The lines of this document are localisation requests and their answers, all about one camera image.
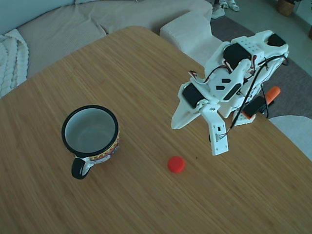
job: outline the gray rug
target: gray rug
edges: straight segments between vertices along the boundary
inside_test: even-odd
[[[213,35],[222,41],[254,35],[254,32],[227,17],[213,20],[211,28]],[[269,109],[270,118],[295,115],[312,119],[312,77],[308,73],[289,59],[288,66],[280,66],[264,83],[265,92],[275,85],[281,88],[281,94]]]

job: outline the wood grain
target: wood grain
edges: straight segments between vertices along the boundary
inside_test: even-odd
[[[189,70],[203,73],[157,35],[129,27],[2,98],[0,233],[312,233],[312,163],[263,116],[235,127],[220,156],[201,117],[171,130]],[[87,104],[116,114],[120,149],[76,180],[60,130]],[[186,160],[181,174],[167,170],[173,155]]]

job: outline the person's feet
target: person's feet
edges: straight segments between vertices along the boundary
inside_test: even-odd
[[[223,6],[224,8],[229,8],[228,3],[226,2],[226,0],[220,0],[219,1],[219,5]]]
[[[219,4],[215,4],[214,7],[213,7],[213,13],[211,15],[211,18],[213,19],[217,19],[221,16],[224,16],[225,15],[225,12],[224,12],[224,5],[221,6]]]
[[[235,0],[227,0],[227,4],[232,10],[239,11],[239,7],[236,5]]]

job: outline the basket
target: basket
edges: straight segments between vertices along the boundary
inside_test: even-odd
[[[278,0],[277,11],[284,16],[290,16],[293,12],[294,4],[288,2],[287,0]]]

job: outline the red bottle cap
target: red bottle cap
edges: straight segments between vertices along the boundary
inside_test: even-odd
[[[182,172],[185,167],[185,161],[179,156],[173,156],[168,161],[168,168],[173,173]]]

